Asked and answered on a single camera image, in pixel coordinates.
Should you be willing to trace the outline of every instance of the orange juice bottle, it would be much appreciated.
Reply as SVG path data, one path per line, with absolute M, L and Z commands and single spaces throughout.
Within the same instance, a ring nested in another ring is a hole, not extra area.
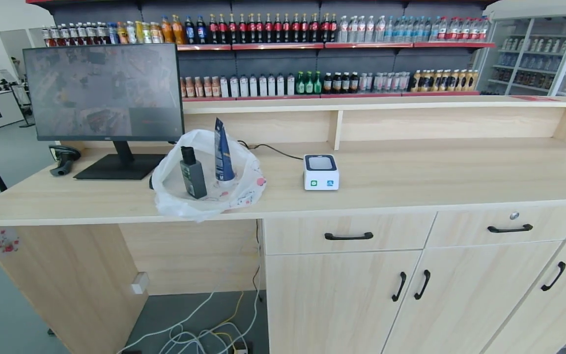
M 161 29 L 163 31 L 163 38 L 166 43 L 174 43 L 173 31 L 171 31 L 171 23 L 167 20 L 167 16 L 163 16 L 161 21 Z
M 173 23 L 171 24 L 173 36 L 176 38 L 176 44 L 185 44 L 185 28 L 180 23 L 180 18 L 173 15 Z

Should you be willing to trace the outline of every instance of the white payment device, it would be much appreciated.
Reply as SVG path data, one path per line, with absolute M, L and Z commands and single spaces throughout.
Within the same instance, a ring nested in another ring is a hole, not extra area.
M 305 190 L 337 190 L 340 172 L 333 155 L 305 155 Z

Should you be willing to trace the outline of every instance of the monitor screen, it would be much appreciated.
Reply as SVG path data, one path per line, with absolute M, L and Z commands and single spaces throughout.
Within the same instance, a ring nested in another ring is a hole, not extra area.
M 177 141 L 184 132 L 171 43 L 23 51 L 41 141 Z

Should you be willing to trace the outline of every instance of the monitor stand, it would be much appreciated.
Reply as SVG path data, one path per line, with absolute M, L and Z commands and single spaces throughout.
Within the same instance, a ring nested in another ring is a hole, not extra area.
M 143 179 L 164 154 L 132 154 L 128 142 L 114 141 L 117 154 L 108 154 L 74 176 L 75 179 Z

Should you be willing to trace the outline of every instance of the barcode scanner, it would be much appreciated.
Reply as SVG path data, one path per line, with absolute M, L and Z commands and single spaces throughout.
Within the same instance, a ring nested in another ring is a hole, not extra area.
M 77 148 L 65 146 L 65 145 L 50 145 L 49 148 L 54 150 L 56 154 L 56 161 L 58 161 L 58 166 L 52 168 L 50 173 L 54 177 L 60 177 L 71 172 L 71 167 L 74 161 L 81 157 L 80 151 Z

